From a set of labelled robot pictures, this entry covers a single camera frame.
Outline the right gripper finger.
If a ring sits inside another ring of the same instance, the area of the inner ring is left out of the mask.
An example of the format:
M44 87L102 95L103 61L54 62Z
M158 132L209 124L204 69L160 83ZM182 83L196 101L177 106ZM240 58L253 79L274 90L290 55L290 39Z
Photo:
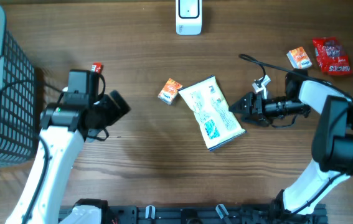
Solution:
M252 98L253 93L247 93L236 103L229 106L229 112L238 113L238 114L250 114L252 110Z
M243 114L242 121L261 127L268 127L271 121L263 114Z

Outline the large yellow snack bag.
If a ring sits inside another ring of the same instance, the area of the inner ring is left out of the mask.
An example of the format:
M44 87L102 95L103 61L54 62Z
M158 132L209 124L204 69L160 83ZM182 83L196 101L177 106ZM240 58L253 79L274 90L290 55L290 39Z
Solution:
M179 94L193 111L205 145L209 151L246 133L229 105L216 77L211 75L205 80L181 88Z

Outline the red stick packet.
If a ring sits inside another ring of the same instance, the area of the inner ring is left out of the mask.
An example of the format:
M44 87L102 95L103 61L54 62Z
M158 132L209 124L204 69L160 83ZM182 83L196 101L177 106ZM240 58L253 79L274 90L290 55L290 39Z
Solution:
M101 73L102 73L102 68L103 68L102 63L96 62L96 63L93 63L93 64L92 64L91 71L92 71L92 72L95 72L95 73L101 74Z

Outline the small orange box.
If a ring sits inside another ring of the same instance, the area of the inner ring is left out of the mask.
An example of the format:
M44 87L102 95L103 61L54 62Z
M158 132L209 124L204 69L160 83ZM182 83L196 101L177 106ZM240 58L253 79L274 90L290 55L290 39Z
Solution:
M290 50L286 56L293 68L307 69L312 66L312 62L303 47Z
M158 98L168 105L171 105L178 94L182 85L175 80L169 78L162 90L158 94Z

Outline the red snack packet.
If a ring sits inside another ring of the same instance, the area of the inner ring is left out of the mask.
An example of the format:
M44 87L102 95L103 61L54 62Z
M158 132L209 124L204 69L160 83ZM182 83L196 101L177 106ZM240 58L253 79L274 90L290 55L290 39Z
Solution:
M352 74L349 57L335 37L313 39L316 61L323 73L334 76Z

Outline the dark grey plastic basket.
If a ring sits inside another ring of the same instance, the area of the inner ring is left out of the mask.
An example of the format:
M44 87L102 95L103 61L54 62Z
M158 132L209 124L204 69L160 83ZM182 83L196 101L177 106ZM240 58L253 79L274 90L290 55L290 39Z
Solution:
M35 70L7 28L0 6L0 167L35 154Z

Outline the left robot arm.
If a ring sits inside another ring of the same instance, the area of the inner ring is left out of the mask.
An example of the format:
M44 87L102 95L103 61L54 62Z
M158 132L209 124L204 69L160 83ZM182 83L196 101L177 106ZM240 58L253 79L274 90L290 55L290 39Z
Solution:
M116 90L96 103L65 95L64 103L49 103L41 114L35 160L7 223L58 223L72 166L89 132L105 131L130 111Z

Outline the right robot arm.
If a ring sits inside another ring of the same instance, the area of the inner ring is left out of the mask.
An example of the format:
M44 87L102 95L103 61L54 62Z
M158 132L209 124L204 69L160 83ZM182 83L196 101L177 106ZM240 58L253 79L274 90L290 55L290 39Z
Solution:
M229 111L242 121L271 126L276 118L320 115L311 146L311 162L295 183L275 200L277 217L309 215L316 204L337 184L353 176L353 97L330 83L294 69L285 76L285 95L266 99L264 93L249 92Z

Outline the white barcode scanner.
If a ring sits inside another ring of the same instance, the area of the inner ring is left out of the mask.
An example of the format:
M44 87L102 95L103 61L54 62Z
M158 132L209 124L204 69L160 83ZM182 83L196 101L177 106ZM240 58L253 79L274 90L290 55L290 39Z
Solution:
M199 35L202 32L202 0L175 0L176 33Z

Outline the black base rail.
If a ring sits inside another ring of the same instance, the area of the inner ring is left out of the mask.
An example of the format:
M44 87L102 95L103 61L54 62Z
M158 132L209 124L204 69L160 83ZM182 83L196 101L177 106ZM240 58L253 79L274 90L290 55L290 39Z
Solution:
M326 206L317 205L310 215L293 215L288 219L268 219L266 204L227 206L228 221L230 223L312 223L328 224ZM146 217L146 209L136 206L111 206L109 208L111 220L108 223L143 224L143 223L226 223L220 217L214 206L212 207L156 207L154 218Z

